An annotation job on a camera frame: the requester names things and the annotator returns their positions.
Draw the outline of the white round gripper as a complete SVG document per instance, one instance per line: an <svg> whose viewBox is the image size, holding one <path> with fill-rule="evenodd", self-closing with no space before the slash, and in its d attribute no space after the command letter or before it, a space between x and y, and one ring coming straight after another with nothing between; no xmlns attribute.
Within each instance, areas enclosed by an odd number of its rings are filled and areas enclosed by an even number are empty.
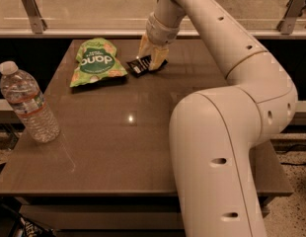
<svg viewBox="0 0 306 237"><path fill-rule="evenodd" d="M162 63L167 59L169 49L166 45L172 43L180 30L181 18L179 16L165 16L157 15L152 12L146 22L146 34L144 34L140 41L138 50L138 57L150 55L151 61L149 70L157 70Z"/></svg>

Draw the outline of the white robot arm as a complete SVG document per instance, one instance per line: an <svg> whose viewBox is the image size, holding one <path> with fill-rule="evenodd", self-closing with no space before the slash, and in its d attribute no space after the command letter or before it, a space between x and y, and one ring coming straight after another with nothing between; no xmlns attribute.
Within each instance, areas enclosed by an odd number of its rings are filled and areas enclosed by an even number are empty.
<svg viewBox="0 0 306 237"><path fill-rule="evenodd" d="M190 18L226 86L194 92L174 108L169 141L187 237L268 237L250 165L253 147L292 121L290 76L215 0L158 0L140 54L158 66Z"/></svg>

